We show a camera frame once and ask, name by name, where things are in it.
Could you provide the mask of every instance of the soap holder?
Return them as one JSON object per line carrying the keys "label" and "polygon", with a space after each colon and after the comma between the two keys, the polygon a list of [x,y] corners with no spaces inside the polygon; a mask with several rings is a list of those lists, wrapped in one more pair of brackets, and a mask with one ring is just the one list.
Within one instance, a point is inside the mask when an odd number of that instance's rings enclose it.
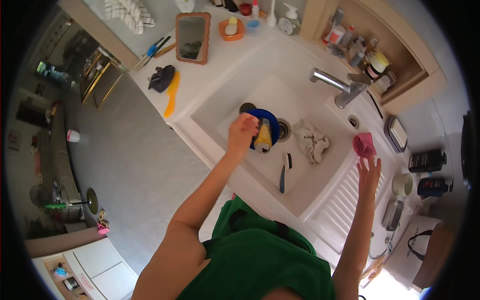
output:
{"label": "soap holder", "polygon": [[238,41],[239,39],[243,38],[243,34],[245,33],[245,27],[240,19],[237,19],[237,33],[231,36],[227,36],[225,33],[225,27],[228,25],[228,20],[221,21],[218,24],[218,29],[220,30],[220,36],[222,39],[226,40],[227,42]]}
{"label": "soap holder", "polygon": [[405,152],[407,148],[407,133],[395,116],[391,116],[386,120],[384,134],[396,153]]}

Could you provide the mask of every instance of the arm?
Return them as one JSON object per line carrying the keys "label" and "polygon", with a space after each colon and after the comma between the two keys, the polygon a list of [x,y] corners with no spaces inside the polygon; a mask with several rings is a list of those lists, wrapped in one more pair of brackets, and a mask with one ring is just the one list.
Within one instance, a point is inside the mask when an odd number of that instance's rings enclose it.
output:
{"label": "arm", "polygon": [[358,298],[358,286],[361,273],[367,263],[370,234],[375,212],[375,191],[380,178],[382,163],[373,157],[368,159],[367,169],[363,159],[357,163],[359,171],[359,199],[353,217],[352,226],[347,235],[342,255],[332,276],[336,298],[352,300]]}
{"label": "arm", "polygon": [[173,215],[170,224],[181,222],[193,230],[200,230],[212,210],[230,175],[245,156],[252,137],[258,133],[258,119],[247,113],[241,114],[228,131],[228,149],[200,187],[185,200]]}
{"label": "arm", "polygon": [[258,119],[246,113],[232,123],[225,156],[173,215],[162,243],[138,278],[132,299],[174,299],[209,263],[198,231],[258,133],[257,125]]}

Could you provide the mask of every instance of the person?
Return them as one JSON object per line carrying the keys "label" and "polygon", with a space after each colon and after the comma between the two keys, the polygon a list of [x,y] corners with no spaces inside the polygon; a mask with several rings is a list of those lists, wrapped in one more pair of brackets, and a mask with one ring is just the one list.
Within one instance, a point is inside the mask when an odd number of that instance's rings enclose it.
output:
{"label": "person", "polygon": [[198,231],[258,134],[258,119],[242,113],[228,131],[228,149],[199,188],[178,208],[165,237],[140,274],[132,299],[358,299],[375,211],[381,161],[363,159],[359,199],[338,265],[328,262],[286,225],[256,214],[239,197],[227,201],[212,233]]}

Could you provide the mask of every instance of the green t-shirt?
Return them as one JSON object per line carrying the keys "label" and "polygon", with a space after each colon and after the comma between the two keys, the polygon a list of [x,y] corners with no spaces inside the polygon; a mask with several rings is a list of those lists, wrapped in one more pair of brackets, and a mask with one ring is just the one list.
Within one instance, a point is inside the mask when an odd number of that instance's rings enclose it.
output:
{"label": "green t-shirt", "polygon": [[239,197],[227,201],[212,239],[210,263],[177,299],[261,299],[291,288],[305,300],[335,299],[329,264],[301,234],[256,214]]}

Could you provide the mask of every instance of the white countertop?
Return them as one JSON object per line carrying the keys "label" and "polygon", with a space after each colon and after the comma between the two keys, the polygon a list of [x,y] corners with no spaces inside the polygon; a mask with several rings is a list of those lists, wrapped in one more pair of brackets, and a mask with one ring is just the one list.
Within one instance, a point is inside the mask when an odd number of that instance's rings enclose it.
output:
{"label": "white countertop", "polygon": [[[295,44],[297,47],[300,46],[306,49],[324,62],[322,70],[348,82],[347,73],[349,70],[347,67],[337,61],[336,58],[327,54],[317,45],[304,40],[300,36],[287,36],[283,34],[277,26],[269,27],[266,25],[265,21],[261,19],[260,33],[258,36],[248,36],[245,34],[241,40],[226,42],[220,37],[218,23],[234,15],[246,24],[251,20],[251,17],[243,17],[238,13],[231,13],[225,9],[210,5],[205,6],[204,12],[211,14],[207,64],[199,65],[178,61],[176,58],[176,49],[174,49],[160,58],[151,59],[145,67],[138,72],[130,72],[130,75],[153,106],[158,110],[165,122],[177,132],[177,134],[209,166],[209,168],[213,168],[217,164],[225,151],[205,132],[199,130],[198,125],[191,119],[191,115],[214,91],[216,91],[216,89],[218,89],[219,86],[221,86],[221,84],[223,84],[223,82],[231,77],[237,69],[240,69],[243,63],[248,61],[248,59],[251,58],[259,48],[272,38],[281,40],[282,43]],[[174,43],[175,30],[169,35],[172,36],[170,39],[171,43]],[[148,90],[148,78],[156,73],[155,67],[165,67],[167,65],[173,65],[176,70],[180,72],[180,86],[176,96],[175,110],[170,117],[165,118],[164,112],[169,101],[169,96],[167,96],[165,92],[160,94],[153,89]],[[359,99],[355,99],[350,106],[356,108],[363,106],[370,111],[374,110],[376,117],[369,120],[369,122],[375,127],[377,134],[383,136],[383,123],[385,119],[380,119],[372,101],[369,98],[367,99],[365,93],[363,94],[364,95],[362,96],[358,96]],[[348,113],[348,109],[345,109],[342,113]],[[390,173],[385,180],[391,180],[391,177],[393,176],[391,174],[397,171],[408,171],[407,161],[410,156],[409,150],[403,154],[395,154],[392,150],[388,149],[386,151],[388,152],[388,157],[391,158],[390,165],[392,170],[389,170]],[[356,156],[350,156],[349,160],[353,159],[357,159]],[[293,216],[290,211],[280,204],[269,191],[265,190],[265,188],[263,188],[263,186],[245,170],[245,168],[238,166],[230,177],[228,185],[260,215],[269,219],[278,220],[299,231],[314,245],[317,253],[319,253],[322,258],[326,259],[333,267],[336,266],[339,254],[321,240],[304,223],[304,216]],[[386,204],[391,198],[391,189],[385,188],[382,200],[378,201],[377,204],[372,230],[375,232],[375,236],[378,236],[378,238],[375,239],[375,242],[378,242],[378,245],[372,244],[373,248],[381,249],[383,247],[383,239],[388,235],[386,231],[381,228],[381,221]],[[410,197],[411,205],[415,205],[418,201],[418,197]],[[400,223],[400,228],[395,234],[394,245],[400,240],[403,232],[407,228],[408,222],[409,219],[403,219]]]}

